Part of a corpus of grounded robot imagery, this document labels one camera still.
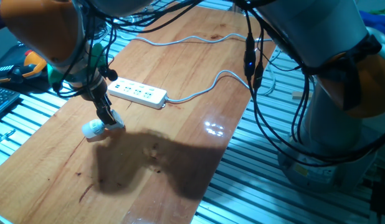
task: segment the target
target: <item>black cable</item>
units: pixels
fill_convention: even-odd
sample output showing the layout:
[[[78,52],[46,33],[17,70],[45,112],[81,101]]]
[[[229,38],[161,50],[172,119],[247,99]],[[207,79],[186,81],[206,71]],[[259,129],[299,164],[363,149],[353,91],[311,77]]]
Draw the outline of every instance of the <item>black cable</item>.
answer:
[[[311,166],[311,167],[328,167],[328,166],[333,166],[334,164],[333,163],[325,163],[325,164],[310,164],[310,163],[307,163],[307,162],[303,162],[303,161],[299,161],[298,159],[294,158],[293,156],[289,155],[288,153],[284,152],[282,149],[280,149],[280,147],[278,145],[276,145],[273,140],[270,139],[270,137],[266,134],[265,130],[263,129],[262,125],[260,124],[259,122],[259,119],[257,117],[257,115],[259,114],[259,116],[263,116],[259,110],[259,107],[257,105],[257,90],[253,91],[252,89],[252,85],[250,82],[248,82],[248,86],[249,86],[249,90],[251,92],[251,95],[252,95],[252,99],[254,101],[254,114],[255,114],[255,120],[256,120],[256,123],[257,123],[257,126],[259,127],[260,131],[262,132],[262,134],[265,136],[266,140],[274,147],[276,148],[276,150],[278,152],[281,152],[284,156],[287,156],[289,159],[299,163],[299,164],[302,164],[302,165],[305,165],[305,166]]]
[[[95,32],[95,16],[92,16],[93,17],[93,33]],[[93,52],[93,44],[94,44],[94,39],[91,39],[90,40],[90,51],[89,51],[89,54],[88,54],[88,59],[87,59],[87,68],[86,68],[86,86],[85,86],[85,91],[88,93],[88,95],[91,97],[91,99],[94,100],[94,96],[92,94],[92,91],[90,89],[90,76],[91,75],[94,75],[95,73],[95,69],[93,68],[93,74],[90,73],[90,69],[91,69],[91,61],[92,61],[92,52]]]
[[[262,23],[261,23],[261,20],[258,19],[259,16],[256,14],[255,17],[257,18],[257,20],[258,20],[259,23],[261,24],[261,27],[263,27],[263,26],[262,26]],[[297,161],[297,162],[299,162],[299,163],[301,163],[301,164],[304,164],[304,165],[307,165],[307,166],[315,166],[315,167],[319,167],[319,166],[333,166],[333,165],[335,165],[335,164],[341,164],[341,163],[344,163],[344,162],[355,161],[355,160],[360,159],[361,157],[367,155],[368,153],[373,152],[374,150],[376,150],[376,148],[379,148],[379,147],[380,147],[379,144],[385,143],[385,138],[379,138],[378,140],[376,140],[376,141],[372,142],[371,144],[367,145],[366,147],[363,147],[362,149],[360,149],[360,150],[358,150],[358,151],[356,151],[356,152],[354,152],[354,153],[348,153],[348,154],[345,154],[345,155],[343,155],[343,156],[321,156],[321,155],[316,155],[316,154],[312,154],[312,153],[308,153],[308,152],[299,150],[299,149],[297,149],[297,148],[291,146],[291,145],[290,145],[288,142],[286,142],[284,139],[280,138],[280,136],[278,136],[278,134],[277,134],[277,133],[276,133],[276,132],[269,126],[269,124],[266,122],[266,120],[264,119],[263,115],[261,114],[261,112],[260,112],[260,110],[259,110],[259,107],[257,106],[256,94],[252,94],[252,93],[255,93],[255,92],[257,93],[257,89],[256,89],[255,92],[254,92],[254,91],[252,91],[252,87],[250,87],[250,88],[251,88],[251,90],[250,90],[251,95],[253,95],[252,98],[253,98],[254,101],[255,101],[255,103],[254,103],[254,106],[255,106],[255,115],[256,115],[256,113],[258,113],[259,116],[260,116],[260,118],[262,119],[262,121],[263,121],[264,124],[266,125],[266,127],[268,127],[269,130],[270,130],[270,131],[271,131],[277,138],[279,138],[279,140],[281,140],[284,144],[286,144],[288,147],[290,147],[290,148],[296,150],[297,152],[299,152],[299,153],[301,153],[301,154],[304,154],[304,155],[310,156],[310,157],[314,157],[314,158],[316,158],[316,159],[320,159],[320,160],[323,160],[323,161],[324,161],[324,160],[329,161],[329,160],[332,160],[332,159],[340,159],[339,161],[332,161],[332,162],[330,161],[330,163],[322,164],[322,165],[318,165],[318,164],[306,164],[306,163],[302,163],[301,161]],[[308,94],[309,94],[309,91],[308,91],[308,77],[306,77],[305,90],[306,90],[306,91],[305,91],[305,94],[304,94],[304,98],[303,98],[303,99],[308,100]],[[260,125],[260,123],[259,123],[259,119],[257,119],[257,124],[258,124],[259,128],[261,129],[262,133],[263,133],[265,136],[267,136],[266,133],[264,132],[264,130],[261,128],[261,125]],[[275,145],[275,144],[272,142],[272,140],[271,140],[270,138],[268,138],[268,136],[267,136],[267,139],[269,140],[269,142],[271,142],[271,143],[273,144],[273,146],[275,146],[277,149],[280,150],[280,148],[277,147],[277,145]]]
[[[300,99],[298,108],[297,108],[295,114],[293,115],[293,119],[292,119],[292,124],[291,124],[291,135],[292,135],[292,139],[293,139],[295,142],[298,142],[297,137],[296,137],[296,135],[295,135],[295,122],[296,122],[297,119],[298,119],[299,111],[300,111],[300,109],[302,108],[303,102],[305,101],[305,97],[306,97],[306,95],[303,94],[303,95],[302,95],[302,98]]]
[[[257,49],[259,52],[261,52],[261,50],[259,49],[259,42],[257,42],[257,48],[256,48],[256,49]],[[273,67],[275,67],[276,69],[281,70],[281,71],[283,71],[283,72],[292,72],[292,71],[295,71],[295,70],[298,70],[299,68],[301,68],[301,66],[298,65],[298,66],[296,66],[296,67],[293,68],[293,69],[288,69],[288,70],[282,69],[282,68],[276,66],[271,60],[269,60],[269,58],[268,58],[265,54],[263,54],[263,57],[266,59],[266,61],[269,62],[269,64],[271,64]]]
[[[245,18],[247,19],[248,33],[251,34],[252,33],[252,27],[250,25],[250,19],[249,19],[248,11],[246,11],[246,10],[245,10]]]
[[[310,86],[309,76],[305,75],[305,87],[303,88],[303,96],[305,98],[305,102],[303,103],[303,108],[302,108],[302,112],[300,113],[298,127],[297,127],[298,140],[299,140],[299,143],[302,145],[303,145],[303,142],[302,142],[302,139],[300,136],[300,128],[302,126],[303,117],[305,116],[306,107],[307,107],[308,100],[309,100],[309,93],[310,93],[310,87],[309,86]]]
[[[177,16],[175,16],[174,18],[172,18],[171,20],[169,20],[168,22],[165,22],[164,24],[158,26],[158,27],[155,27],[153,29],[150,29],[150,30],[134,30],[134,31],[131,31],[131,30],[128,30],[128,29],[125,29],[125,28],[122,28],[122,27],[117,27],[118,29],[120,30],[123,30],[123,31],[126,31],[126,32],[136,32],[136,33],[139,33],[139,34],[146,34],[146,33],[149,33],[149,32],[154,32],[156,30],[159,30],[167,25],[169,25],[170,23],[174,22],[176,19],[179,19],[182,15],[184,15],[185,13],[187,13],[188,11],[190,11],[193,7],[195,7],[196,5],[198,5],[201,1],[197,1],[195,2],[194,4],[192,4],[191,6],[189,6],[187,9],[185,9],[183,12],[180,12],[180,14],[178,14]]]

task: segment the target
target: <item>black wire bundle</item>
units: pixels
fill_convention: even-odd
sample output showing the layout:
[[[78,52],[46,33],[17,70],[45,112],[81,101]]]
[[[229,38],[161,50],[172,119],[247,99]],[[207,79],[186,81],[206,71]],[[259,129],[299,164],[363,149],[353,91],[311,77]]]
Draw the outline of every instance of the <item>black wire bundle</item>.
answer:
[[[260,41],[260,43],[259,42],[257,43],[257,48],[258,48],[258,50],[260,50],[259,64],[256,67],[254,72],[252,72],[250,69],[246,69],[245,68],[245,75],[247,77],[249,90],[250,90],[250,93],[252,95],[252,99],[254,101],[254,114],[255,114],[255,120],[256,120],[257,126],[259,127],[260,131],[265,136],[265,138],[269,141],[269,143],[274,148],[276,148],[280,153],[282,153],[283,155],[285,155],[289,159],[291,159],[291,160],[293,160],[293,161],[295,161],[295,162],[297,162],[299,164],[303,164],[303,165],[306,165],[306,166],[312,166],[312,167],[328,167],[328,166],[335,166],[335,165],[342,164],[342,163],[358,161],[361,158],[363,158],[364,156],[367,156],[370,153],[376,152],[379,148],[381,148],[385,144],[385,133],[384,133],[380,138],[378,138],[374,142],[372,142],[372,143],[368,144],[367,146],[364,146],[361,149],[358,149],[358,150],[356,150],[354,152],[349,152],[349,153],[346,153],[346,154],[343,154],[343,155],[339,155],[339,156],[322,156],[322,155],[319,155],[319,154],[314,154],[314,153],[311,153],[311,152],[303,151],[303,150],[301,150],[301,149],[291,145],[289,142],[284,140],[284,138],[279,136],[274,131],[274,129],[268,124],[268,122],[265,120],[263,114],[260,111],[258,103],[257,103],[257,93],[258,93],[258,89],[260,87],[260,82],[261,82],[261,79],[262,79],[262,76],[263,76],[263,72],[264,72],[263,64],[262,64],[263,57],[266,58],[269,61],[270,64],[274,65],[263,53],[264,30],[266,30],[269,35],[271,34],[270,36],[272,36],[272,38],[276,38],[279,42],[283,43],[284,47],[288,48],[288,44],[282,39],[282,37],[277,35],[277,32],[275,32],[253,10],[253,7],[250,6],[249,3],[247,3],[244,0],[234,0],[234,2],[237,4],[237,6],[239,6],[241,9],[243,9],[245,11],[245,16],[247,18],[247,23],[248,23],[248,28],[249,28],[249,33],[248,33],[248,37],[247,37],[247,50],[245,51],[245,58],[244,58],[245,67],[247,67],[247,63],[251,64],[252,62],[255,61],[254,58],[251,58],[251,59],[248,58],[247,59],[247,55],[249,55],[249,54],[247,54],[247,52],[249,52],[251,50],[251,49],[249,49],[249,46],[252,45],[252,43],[249,43],[251,41],[250,36],[252,36],[252,28],[250,27],[250,19],[249,19],[248,12],[250,12],[258,20],[258,22],[260,24],[260,39],[261,39],[261,41]],[[292,52],[291,54],[293,55],[293,58],[295,59],[295,61],[297,61],[297,63],[299,64],[299,66],[297,66],[296,68],[294,68],[292,70],[296,70],[296,69],[299,69],[299,68],[303,67],[304,66],[303,62],[301,60],[297,60],[299,58],[299,56],[294,53],[293,49],[289,49],[289,50],[290,50],[290,52]],[[252,75],[254,75],[254,84],[251,83]],[[303,117],[304,117],[305,111],[307,109],[309,93],[310,93],[310,82],[312,82],[313,86],[314,86],[314,79],[313,79],[313,77],[310,77],[309,75],[304,75],[304,76],[305,76],[305,85],[303,87],[303,97],[302,97],[302,99],[301,99],[301,101],[299,103],[299,106],[298,106],[297,112],[295,113],[295,116],[294,116],[294,119],[293,119],[293,123],[292,123],[292,127],[291,127],[292,137],[293,137],[294,141],[295,142],[299,141],[300,144],[303,144],[302,143],[302,139],[300,137],[300,127],[301,127],[301,124],[302,124],[302,121],[303,121]],[[295,122],[297,120],[297,117],[299,116],[299,112],[300,112],[301,109],[302,109],[302,112],[300,113],[300,118],[298,120],[298,127],[297,127],[298,139],[296,139],[296,136],[295,136]],[[298,159],[296,159],[292,155],[290,155],[290,154],[286,153],[285,151],[283,151],[277,144],[274,143],[274,141],[272,139],[269,138],[269,136],[267,135],[267,133],[263,129],[262,125],[260,124],[258,116],[263,121],[263,123],[266,126],[266,128],[268,128],[270,130],[270,132],[278,140],[280,140],[282,142],[282,144],[285,144],[290,149],[293,149],[294,151],[297,151],[300,154],[303,154],[305,156],[312,157],[312,158],[318,160],[319,163],[318,164],[311,164],[311,163],[299,161]]]
[[[194,6],[198,5],[202,1],[203,0],[186,0],[186,1],[179,2],[179,3],[175,4],[174,6],[168,7],[170,4],[176,2],[176,1],[171,1],[167,4],[165,4],[164,6],[159,7],[157,10],[154,10],[154,11],[145,10],[145,11],[137,12],[137,13],[131,15],[130,18],[131,17],[132,18],[138,18],[138,19],[136,19],[136,21],[132,21],[132,22],[130,22],[124,18],[106,15],[105,13],[96,9],[95,6],[92,3],[90,3],[90,1],[88,1],[88,0],[81,1],[82,5],[83,5],[83,10],[85,11],[85,18],[87,20],[86,25],[85,25],[85,33],[88,35],[85,35],[85,38],[82,42],[82,45],[78,49],[77,56],[75,57],[75,60],[73,60],[73,62],[70,64],[70,67],[64,73],[64,76],[63,76],[62,80],[60,81],[60,84],[57,83],[57,84],[53,85],[53,89],[56,91],[57,95],[59,97],[62,97],[62,98],[70,98],[70,97],[74,97],[74,96],[79,96],[79,95],[82,95],[84,93],[88,93],[91,97],[93,97],[91,92],[90,92],[90,88],[89,88],[89,86],[92,84],[92,81],[93,81],[92,77],[93,77],[93,75],[94,75],[94,73],[98,67],[99,58],[102,55],[105,54],[105,60],[107,63],[106,69],[109,69],[109,65],[113,62],[113,60],[112,60],[110,63],[108,63],[108,58],[109,58],[110,47],[116,41],[117,30],[122,30],[122,31],[126,31],[126,32],[134,32],[134,33],[149,33],[149,32],[156,31],[156,30],[174,22],[176,19],[178,19],[179,17],[181,17],[182,15],[187,13],[190,9],[192,9]],[[160,1],[156,1],[152,5],[154,6],[154,5],[158,4],[159,2]],[[187,8],[185,10],[183,10],[182,12],[180,12],[178,15],[176,15],[174,18],[169,20],[168,22],[165,22],[164,24],[162,24],[158,27],[155,27],[154,29],[150,29],[150,30],[127,29],[127,27],[133,27],[133,26],[134,27],[147,27],[149,25],[152,25],[154,22],[156,22],[160,17],[164,16],[165,14],[177,11],[177,10],[182,9],[184,7],[187,7]],[[96,19],[99,19],[100,21],[105,21],[107,24],[110,25],[110,27],[111,27],[110,40],[109,40],[108,45],[103,48],[100,55],[92,56],[91,52],[93,49],[93,41],[94,41],[94,39],[96,39],[96,35],[94,35],[95,29],[96,29],[96,25],[95,25]],[[85,43],[87,43],[88,41],[90,41],[90,44],[89,44],[90,51],[89,52],[87,52],[87,50],[85,49]],[[87,67],[87,72],[86,72],[86,81],[87,81],[86,85],[83,88],[78,88],[78,89],[74,89],[73,91],[61,93],[60,89],[62,87],[62,82],[64,80],[66,80],[66,78],[68,77],[70,71],[73,69],[75,64],[78,61],[83,60],[82,59],[83,51],[88,53],[88,65],[89,66]],[[92,57],[98,57],[97,58],[98,60],[93,67],[90,67],[90,62],[91,62]]]

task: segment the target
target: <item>wooden table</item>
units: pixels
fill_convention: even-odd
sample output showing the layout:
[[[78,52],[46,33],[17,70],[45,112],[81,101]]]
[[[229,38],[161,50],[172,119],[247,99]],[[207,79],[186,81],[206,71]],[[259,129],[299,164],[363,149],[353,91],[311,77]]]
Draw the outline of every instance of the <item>wooden table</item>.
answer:
[[[190,35],[216,40],[233,32],[246,35],[243,15],[196,7],[142,36],[154,42]],[[274,47],[266,43],[265,53],[270,56]],[[178,99],[209,87],[223,69],[245,79],[244,50],[240,39],[167,47],[134,40],[112,68]],[[94,105],[72,98],[0,166],[0,215],[14,224],[191,221],[250,99],[248,90],[224,77],[209,93],[161,110],[110,99],[126,130],[87,141],[81,127],[97,118]]]

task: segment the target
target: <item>white plug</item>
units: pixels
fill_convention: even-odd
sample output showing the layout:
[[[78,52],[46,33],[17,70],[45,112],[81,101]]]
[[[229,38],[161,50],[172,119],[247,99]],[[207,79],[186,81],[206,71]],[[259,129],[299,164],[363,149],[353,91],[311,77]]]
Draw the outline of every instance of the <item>white plug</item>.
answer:
[[[125,124],[120,118],[120,115],[115,110],[111,110],[111,112],[112,112],[113,118],[116,121],[115,124],[108,125],[108,124],[104,124],[100,119],[94,119],[93,121],[82,126],[82,132],[85,135],[85,137],[90,139],[90,138],[99,136],[102,133],[104,133],[105,128],[111,131],[117,128],[125,127]]]
[[[151,108],[160,109],[166,101],[167,92],[142,83],[118,78],[108,87],[111,95]]]

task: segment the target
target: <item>power strip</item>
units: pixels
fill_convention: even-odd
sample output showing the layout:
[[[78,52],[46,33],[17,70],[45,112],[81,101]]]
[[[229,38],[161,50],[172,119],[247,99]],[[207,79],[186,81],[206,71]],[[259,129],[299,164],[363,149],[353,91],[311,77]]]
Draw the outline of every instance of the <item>power strip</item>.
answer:
[[[108,87],[111,95],[151,108],[160,109],[166,101],[166,90],[161,90],[142,83],[118,78]]]

